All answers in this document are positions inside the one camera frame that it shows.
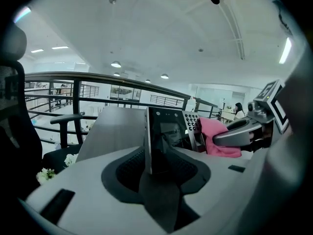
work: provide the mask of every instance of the person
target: person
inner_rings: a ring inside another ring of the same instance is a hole
[[[244,118],[245,117],[245,113],[243,111],[242,104],[241,103],[236,103],[235,105],[236,105],[236,107],[235,107],[236,113],[235,113],[234,120]]]

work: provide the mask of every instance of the pink cloth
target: pink cloth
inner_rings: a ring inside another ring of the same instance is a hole
[[[241,150],[236,147],[220,147],[213,143],[213,137],[219,133],[228,131],[227,127],[218,120],[200,118],[202,133],[206,135],[207,154],[219,157],[237,158],[241,156]]]

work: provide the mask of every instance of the gray desk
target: gray desk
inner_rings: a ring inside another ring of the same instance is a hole
[[[145,110],[105,107],[87,135],[77,161],[142,146]]]

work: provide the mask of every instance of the office chair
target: office chair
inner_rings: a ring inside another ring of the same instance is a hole
[[[61,148],[44,155],[38,134],[27,112],[21,59],[26,50],[26,35],[12,25],[0,52],[0,146],[2,162],[11,164],[7,173],[15,181],[13,190],[25,199],[39,183],[36,174],[44,168],[62,171],[67,154],[77,154],[82,144],[67,148],[67,123],[81,119],[79,114],[55,117],[51,123],[60,124]]]

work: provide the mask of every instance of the fluorescent light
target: fluorescent light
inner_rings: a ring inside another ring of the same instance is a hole
[[[163,74],[161,77],[164,79],[168,79],[168,74]]]
[[[23,16],[27,15],[30,12],[30,8],[24,7],[15,17],[14,23],[17,23],[18,20],[20,20]]]
[[[58,47],[52,47],[52,49],[67,49],[68,46],[58,46]]]
[[[115,68],[121,68],[121,64],[118,61],[114,61],[113,63],[111,63],[111,66],[115,67]]]
[[[36,50],[32,50],[31,53],[36,53],[36,52],[41,52],[43,51],[43,49],[36,49]]]
[[[280,61],[279,61],[280,64],[284,64],[285,63],[285,61],[286,61],[286,59],[287,59],[287,57],[289,55],[290,50],[291,50],[291,41],[290,41],[290,39],[288,37],[287,40],[286,40],[286,45],[285,45],[284,52],[283,52],[282,57],[280,58]]]

